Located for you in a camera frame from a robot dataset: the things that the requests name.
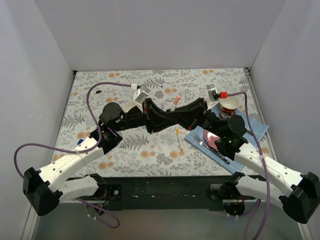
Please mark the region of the yellow marker pen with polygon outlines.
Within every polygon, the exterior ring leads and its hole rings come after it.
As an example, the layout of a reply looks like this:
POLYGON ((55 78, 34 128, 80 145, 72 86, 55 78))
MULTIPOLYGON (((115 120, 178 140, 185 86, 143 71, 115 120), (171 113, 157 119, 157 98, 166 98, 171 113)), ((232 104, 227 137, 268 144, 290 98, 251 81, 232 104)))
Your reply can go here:
POLYGON ((176 135, 177 135, 177 139, 178 139, 179 149, 180 149, 180 151, 183 151, 181 134, 180 134, 180 130, 178 128, 176 129, 176 135))

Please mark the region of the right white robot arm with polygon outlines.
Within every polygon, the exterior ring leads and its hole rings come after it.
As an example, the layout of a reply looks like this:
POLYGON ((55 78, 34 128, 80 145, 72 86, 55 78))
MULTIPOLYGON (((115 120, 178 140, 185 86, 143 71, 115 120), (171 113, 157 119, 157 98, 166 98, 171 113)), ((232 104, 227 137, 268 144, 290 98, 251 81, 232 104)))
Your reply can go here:
POLYGON ((218 136, 215 142, 218 151, 254 170, 275 186, 280 191, 278 199, 282 209, 296 222, 306 224, 320 205, 319 177, 312 172, 300 173, 260 155, 256 147, 243 137, 246 126, 241 116, 220 119, 202 98, 174 111, 167 110, 166 114, 185 129, 200 126, 218 136))

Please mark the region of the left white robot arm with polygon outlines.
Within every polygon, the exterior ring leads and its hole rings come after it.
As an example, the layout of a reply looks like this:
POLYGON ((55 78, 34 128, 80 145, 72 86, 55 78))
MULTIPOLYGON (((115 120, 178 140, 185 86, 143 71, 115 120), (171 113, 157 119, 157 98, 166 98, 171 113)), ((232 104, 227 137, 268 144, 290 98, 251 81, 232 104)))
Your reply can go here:
POLYGON ((113 150, 123 139, 120 131, 145 126, 149 133, 156 133, 177 124, 172 111, 159 109, 151 99, 147 98, 142 106, 144 109, 134 105, 124 111, 116 102, 106 104, 96 130, 74 150, 38 170, 31 167, 24 172, 23 194, 39 216, 49 214, 67 200, 83 196, 105 198, 108 184, 97 173, 74 180, 70 177, 113 150))

